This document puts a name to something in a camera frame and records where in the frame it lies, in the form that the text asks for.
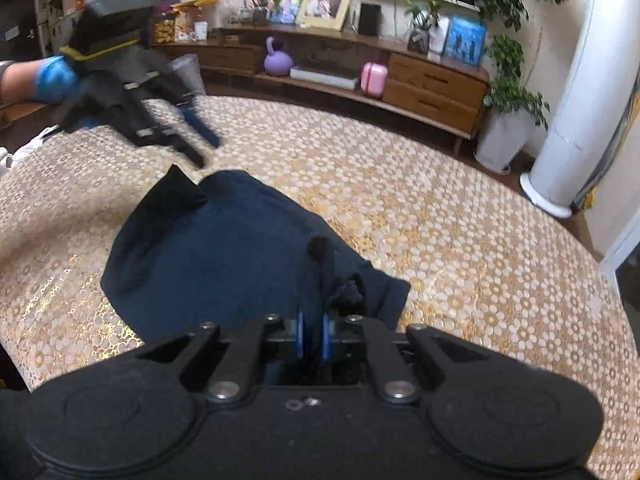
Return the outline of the person left forearm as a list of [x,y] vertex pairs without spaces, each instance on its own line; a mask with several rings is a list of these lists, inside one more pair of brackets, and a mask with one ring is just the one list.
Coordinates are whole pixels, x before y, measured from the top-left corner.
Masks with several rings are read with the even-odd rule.
[[35,99],[35,86],[42,61],[1,62],[0,102],[13,104]]

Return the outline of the left blue gloved hand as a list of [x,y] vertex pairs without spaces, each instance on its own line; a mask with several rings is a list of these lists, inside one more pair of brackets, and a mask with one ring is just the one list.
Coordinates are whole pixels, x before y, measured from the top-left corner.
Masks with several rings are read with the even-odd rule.
[[76,93],[78,79],[61,55],[45,58],[38,64],[34,79],[34,98],[46,104],[61,104]]

